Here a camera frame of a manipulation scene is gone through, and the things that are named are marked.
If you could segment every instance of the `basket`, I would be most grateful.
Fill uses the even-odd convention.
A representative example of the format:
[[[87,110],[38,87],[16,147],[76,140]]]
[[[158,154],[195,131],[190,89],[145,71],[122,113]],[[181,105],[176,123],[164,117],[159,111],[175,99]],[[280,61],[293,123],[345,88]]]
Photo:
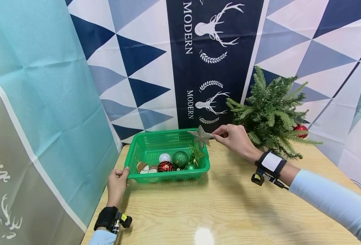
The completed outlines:
[[[133,179],[138,183],[199,179],[201,175],[210,168],[206,147],[200,149],[205,156],[200,158],[199,167],[195,170],[147,174],[140,174],[137,171],[137,164],[139,161],[142,161],[149,166],[157,165],[159,164],[158,157],[164,152],[172,156],[178,150],[183,150],[190,157],[191,150],[189,145],[194,144],[194,137],[189,134],[188,131],[196,130],[197,129],[178,129],[136,134],[131,142],[125,161],[125,167],[129,166],[130,168],[128,178]]]

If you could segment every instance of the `red ball ornament on tree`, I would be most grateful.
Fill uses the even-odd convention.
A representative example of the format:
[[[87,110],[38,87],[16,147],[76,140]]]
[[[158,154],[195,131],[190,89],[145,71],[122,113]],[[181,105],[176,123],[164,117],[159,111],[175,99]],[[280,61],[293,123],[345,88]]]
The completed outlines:
[[[296,127],[294,127],[294,131],[307,131],[307,127],[302,124],[298,124]],[[309,134],[300,134],[297,137],[305,138],[305,137],[307,137],[307,135],[309,135]]]
[[[161,162],[157,165],[157,172],[175,171],[174,165],[168,161]]]

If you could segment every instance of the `small christmas tree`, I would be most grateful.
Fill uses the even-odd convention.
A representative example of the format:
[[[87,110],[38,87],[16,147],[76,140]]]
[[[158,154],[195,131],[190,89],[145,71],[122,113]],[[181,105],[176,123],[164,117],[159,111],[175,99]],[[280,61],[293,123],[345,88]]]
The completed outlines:
[[[294,131],[294,127],[302,124],[308,112],[296,111],[295,107],[305,99],[305,94],[300,92],[307,82],[290,93],[297,77],[279,77],[267,86],[261,68],[256,66],[255,69],[255,84],[251,96],[246,99],[249,105],[227,99],[227,105],[234,113],[234,124],[245,127],[250,140],[258,149],[272,149],[274,154],[286,159],[302,159],[291,142],[322,144],[299,137],[308,134],[308,131]]]

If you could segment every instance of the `laurel wreath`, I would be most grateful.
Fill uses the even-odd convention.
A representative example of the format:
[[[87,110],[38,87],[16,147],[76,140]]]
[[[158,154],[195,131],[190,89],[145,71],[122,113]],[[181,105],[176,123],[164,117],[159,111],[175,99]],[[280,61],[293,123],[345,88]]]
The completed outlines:
[[[200,54],[201,54],[201,55],[200,55],[201,59],[202,59],[204,62],[208,63],[208,64],[218,63],[218,62],[222,61],[222,60],[227,56],[227,52],[225,52],[224,54],[222,54],[222,55],[220,55],[219,57],[216,57],[216,58],[214,58],[214,57],[209,57],[209,56],[207,56],[207,55],[203,52],[202,49],[201,49],[201,51],[200,51]]]
[[[216,118],[214,120],[206,120],[206,119],[203,119],[202,117],[199,117],[199,121],[204,124],[213,124],[213,123],[219,121],[219,118]]]
[[[204,82],[201,86],[200,86],[200,93],[202,90],[206,89],[206,87],[209,87],[211,85],[216,85],[219,86],[220,88],[223,88],[223,84],[219,81],[216,80],[210,80],[210,81],[206,81]]]

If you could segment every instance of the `gray stripe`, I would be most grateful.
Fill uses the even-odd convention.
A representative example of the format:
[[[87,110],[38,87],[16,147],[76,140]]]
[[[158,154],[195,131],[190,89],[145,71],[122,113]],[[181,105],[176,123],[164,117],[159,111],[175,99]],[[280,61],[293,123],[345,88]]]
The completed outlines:
[[[29,159],[1,98],[0,218],[2,245],[79,245],[84,235]]]

